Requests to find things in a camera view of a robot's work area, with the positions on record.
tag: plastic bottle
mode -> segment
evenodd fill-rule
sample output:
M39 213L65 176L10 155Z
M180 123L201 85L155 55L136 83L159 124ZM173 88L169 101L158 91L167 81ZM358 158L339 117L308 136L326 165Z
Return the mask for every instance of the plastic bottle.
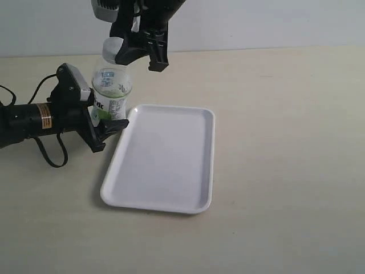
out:
M94 126L100 119L125 119L125 104L132 90L132 80L128 67L117 65L114 61L122 43L123 39L119 37L106 39L103 55L96 64L92 78L95 101L91 118Z

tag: white tray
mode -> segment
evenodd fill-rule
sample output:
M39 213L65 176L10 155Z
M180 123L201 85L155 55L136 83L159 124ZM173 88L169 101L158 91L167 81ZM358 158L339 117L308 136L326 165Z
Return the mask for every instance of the white tray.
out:
M195 214L212 201L214 113L142 104L129 113L101 188L104 202Z

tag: table surface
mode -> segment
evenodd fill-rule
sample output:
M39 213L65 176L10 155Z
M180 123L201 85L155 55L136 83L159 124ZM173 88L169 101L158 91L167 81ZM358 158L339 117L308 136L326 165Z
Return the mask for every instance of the table surface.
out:
M97 56L0 59L26 103L63 62L91 79ZM54 169L33 140L0 152L0 273L364 273L365 47L173 53L132 65L129 106L216 114L213 201L193 216L107 207L118 136L93 154L64 134ZM35 102L55 86L49 80ZM10 97L0 91L6 104ZM54 136L43 138L62 161Z

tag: black motor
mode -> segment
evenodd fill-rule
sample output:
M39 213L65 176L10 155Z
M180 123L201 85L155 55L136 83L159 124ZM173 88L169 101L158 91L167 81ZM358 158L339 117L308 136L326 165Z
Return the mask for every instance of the black motor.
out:
M56 76L59 83L51 92L47 103L31 104L41 84L48 78ZM80 71L69 64L62 64L56 74L50 75L40 82L28 104L4 106L0 102L0 148L33 138L37 142L45 160L53 167L61 167L67 163L67 151L60 138L61 133L76 131L90 146L92 152L103 151L103 141L114 133L128 126L128 120L101 120L94 127L88 107L94 103L94 92L88 87ZM48 157L40 136L57 134L57 139L64 152L64 163L54 164Z

